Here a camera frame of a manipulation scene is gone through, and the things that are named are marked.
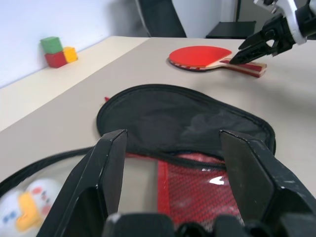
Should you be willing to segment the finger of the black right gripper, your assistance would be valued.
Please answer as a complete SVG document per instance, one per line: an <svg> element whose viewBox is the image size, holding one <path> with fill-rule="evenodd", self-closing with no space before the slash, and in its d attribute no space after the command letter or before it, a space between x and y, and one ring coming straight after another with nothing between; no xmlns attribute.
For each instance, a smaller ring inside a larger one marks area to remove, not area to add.
<svg viewBox="0 0 316 237"><path fill-rule="evenodd" d="M246 64L266 55L273 54L274 48L269 45L251 45L245 48L238 48L237 54L230 60L230 64Z"/></svg>
<svg viewBox="0 0 316 237"><path fill-rule="evenodd" d="M244 49L259 49L275 50L277 49L276 31L274 29L261 30L249 36L240 46L239 50Z"/></svg>

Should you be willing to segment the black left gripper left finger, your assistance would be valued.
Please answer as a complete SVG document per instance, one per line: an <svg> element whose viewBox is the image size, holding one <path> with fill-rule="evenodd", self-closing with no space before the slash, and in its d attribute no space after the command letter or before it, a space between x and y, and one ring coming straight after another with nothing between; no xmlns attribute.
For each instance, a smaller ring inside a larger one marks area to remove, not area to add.
<svg viewBox="0 0 316 237"><path fill-rule="evenodd" d="M118 211L127 131L104 134L73 168L37 237L101 237Z"/></svg>

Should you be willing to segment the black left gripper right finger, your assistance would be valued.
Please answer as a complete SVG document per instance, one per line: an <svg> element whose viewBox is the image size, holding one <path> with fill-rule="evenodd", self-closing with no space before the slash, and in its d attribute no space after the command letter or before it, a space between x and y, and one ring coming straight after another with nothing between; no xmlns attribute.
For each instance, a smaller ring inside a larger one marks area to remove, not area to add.
<svg viewBox="0 0 316 237"><path fill-rule="evenodd" d="M222 130L229 183L241 216L276 225L286 214L316 216L316 198L259 139Z"/></svg>

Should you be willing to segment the red table tennis paddle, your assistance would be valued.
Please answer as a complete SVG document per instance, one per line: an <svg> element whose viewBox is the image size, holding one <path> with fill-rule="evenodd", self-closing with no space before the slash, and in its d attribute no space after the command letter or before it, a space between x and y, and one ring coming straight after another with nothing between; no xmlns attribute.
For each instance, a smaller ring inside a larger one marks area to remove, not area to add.
<svg viewBox="0 0 316 237"><path fill-rule="evenodd" d="M192 72L206 72L224 68L256 78L261 77L267 69L266 64L255 62L233 65L230 63L231 55L230 50L221 47L187 46L171 52L168 61L179 69Z"/></svg>

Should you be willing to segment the white plush charm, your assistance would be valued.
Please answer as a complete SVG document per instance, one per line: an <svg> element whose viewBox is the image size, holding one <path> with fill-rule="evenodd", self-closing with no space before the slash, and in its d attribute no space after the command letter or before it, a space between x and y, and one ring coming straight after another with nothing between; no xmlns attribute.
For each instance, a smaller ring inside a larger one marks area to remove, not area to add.
<svg viewBox="0 0 316 237"><path fill-rule="evenodd" d="M36 237L61 187L53 179L37 179L0 197L0 237Z"/></svg>

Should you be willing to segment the black and red paddle case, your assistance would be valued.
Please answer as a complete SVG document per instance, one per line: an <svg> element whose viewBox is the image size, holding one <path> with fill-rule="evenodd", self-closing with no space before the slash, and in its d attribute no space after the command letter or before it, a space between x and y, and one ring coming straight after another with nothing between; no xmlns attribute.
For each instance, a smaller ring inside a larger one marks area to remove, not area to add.
<svg viewBox="0 0 316 237"><path fill-rule="evenodd" d="M127 131L126 155L156 159L158 219L148 224L180 226L196 222L211 229L218 215L240 218L233 197L219 132L245 133L275 151L275 133L263 119L200 92L172 85L149 84L126 89L99 110L100 138ZM0 197L26 189L37 179L64 185L73 168L92 147L41 159L0 182Z"/></svg>

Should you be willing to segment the black cabinet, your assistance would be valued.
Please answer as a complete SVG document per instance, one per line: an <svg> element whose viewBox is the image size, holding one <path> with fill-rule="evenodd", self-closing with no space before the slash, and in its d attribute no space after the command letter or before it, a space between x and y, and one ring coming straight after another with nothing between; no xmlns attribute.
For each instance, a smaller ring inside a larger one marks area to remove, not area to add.
<svg viewBox="0 0 316 237"><path fill-rule="evenodd" d="M255 25L256 21L219 22L205 38L244 40L254 34Z"/></svg>

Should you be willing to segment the red cube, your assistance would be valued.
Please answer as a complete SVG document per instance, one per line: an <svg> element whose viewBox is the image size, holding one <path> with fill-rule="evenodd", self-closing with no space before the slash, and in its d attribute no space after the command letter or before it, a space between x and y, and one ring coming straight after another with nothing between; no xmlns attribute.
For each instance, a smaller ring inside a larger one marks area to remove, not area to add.
<svg viewBox="0 0 316 237"><path fill-rule="evenodd" d="M45 59L51 68L60 68L67 64L63 51L54 54L47 53L45 54Z"/></svg>

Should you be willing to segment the yellow cube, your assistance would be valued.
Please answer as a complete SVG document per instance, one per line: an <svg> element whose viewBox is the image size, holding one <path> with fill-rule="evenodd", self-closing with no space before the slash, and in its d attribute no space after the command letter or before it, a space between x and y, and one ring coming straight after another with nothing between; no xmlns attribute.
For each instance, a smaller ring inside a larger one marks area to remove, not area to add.
<svg viewBox="0 0 316 237"><path fill-rule="evenodd" d="M78 60L78 55L74 47L70 47L70 46L64 47L63 53L64 53L67 63L72 63Z"/></svg>

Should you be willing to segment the green cube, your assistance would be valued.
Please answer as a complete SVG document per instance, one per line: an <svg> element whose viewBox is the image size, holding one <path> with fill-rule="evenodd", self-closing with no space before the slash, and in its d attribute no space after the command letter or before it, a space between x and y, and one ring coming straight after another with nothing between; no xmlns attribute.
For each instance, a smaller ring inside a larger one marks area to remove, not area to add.
<svg viewBox="0 0 316 237"><path fill-rule="evenodd" d="M62 44L58 37L47 37L40 40L43 50L47 54L54 54L63 51Z"/></svg>

